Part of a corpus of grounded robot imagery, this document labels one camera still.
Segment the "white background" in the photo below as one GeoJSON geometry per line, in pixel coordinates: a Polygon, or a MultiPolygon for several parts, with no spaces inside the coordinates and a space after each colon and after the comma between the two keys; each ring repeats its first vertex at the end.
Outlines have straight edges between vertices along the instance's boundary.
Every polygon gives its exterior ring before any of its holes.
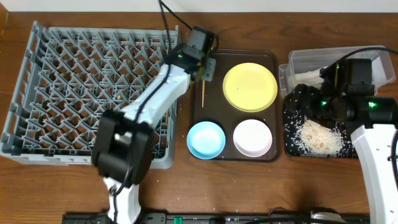
{"type": "MultiPolygon", "coordinates": [[[[8,11],[157,12],[157,0],[0,0],[8,11]]],[[[398,12],[398,0],[164,0],[175,12],[398,12]]]]}

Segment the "blue bowl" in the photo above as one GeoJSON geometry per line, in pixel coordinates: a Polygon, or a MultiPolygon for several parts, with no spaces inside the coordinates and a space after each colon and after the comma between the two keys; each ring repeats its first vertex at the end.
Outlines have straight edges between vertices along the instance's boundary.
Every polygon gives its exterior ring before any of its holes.
{"type": "Polygon", "coordinates": [[[225,133],[213,122],[200,122],[189,130],[187,145],[189,151],[197,158],[212,159],[223,151],[225,133]]]}

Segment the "transparent container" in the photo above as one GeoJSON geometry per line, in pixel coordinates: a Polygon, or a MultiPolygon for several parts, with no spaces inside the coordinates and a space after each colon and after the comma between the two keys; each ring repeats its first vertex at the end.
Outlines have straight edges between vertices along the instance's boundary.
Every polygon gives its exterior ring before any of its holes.
{"type": "MultiPolygon", "coordinates": [[[[300,83],[320,88],[322,80],[316,77],[315,73],[312,75],[305,74],[305,76],[303,73],[327,67],[342,56],[364,47],[384,46],[336,47],[292,51],[289,54],[289,64],[279,66],[279,85],[282,97],[285,98],[300,83]]],[[[349,58],[370,58],[372,60],[372,84],[375,85],[375,95],[378,88],[396,80],[389,52],[370,50],[356,53],[349,58]]]]}

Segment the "green led light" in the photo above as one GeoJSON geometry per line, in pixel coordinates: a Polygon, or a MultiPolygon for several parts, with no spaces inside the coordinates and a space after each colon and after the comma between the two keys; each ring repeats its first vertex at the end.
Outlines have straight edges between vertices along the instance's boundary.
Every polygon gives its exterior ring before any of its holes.
{"type": "Polygon", "coordinates": [[[377,106],[375,103],[369,102],[369,107],[370,107],[370,108],[373,108],[373,107],[375,107],[375,106],[377,106]]]}

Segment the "brown wooden tabletop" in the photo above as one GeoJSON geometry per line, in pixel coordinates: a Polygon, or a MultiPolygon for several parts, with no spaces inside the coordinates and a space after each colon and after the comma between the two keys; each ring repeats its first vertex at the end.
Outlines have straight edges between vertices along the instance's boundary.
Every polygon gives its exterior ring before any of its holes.
{"type": "MultiPolygon", "coordinates": [[[[279,64],[299,49],[385,45],[398,49],[398,14],[181,13],[191,25],[220,36],[222,49],[271,50],[279,64]]],[[[170,15],[169,26],[187,29],[170,15]]],[[[32,23],[45,27],[164,29],[159,13],[12,12],[0,45],[0,123],[4,124],[32,23]]],[[[398,73],[398,56],[391,55],[398,73]]],[[[398,82],[379,96],[398,100],[398,82]]],[[[194,159],[185,137],[191,93],[179,100],[174,165],[150,170],[140,185],[143,207],[171,213],[267,213],[274,207],[322,206],[369,213],[359,161],[290,157],[272,163],[194,159]]],[[[109,208],[108,191],[93,166],[27,166],[0,157],[0,223],[60,223],[65,212],[109,208]]]]}

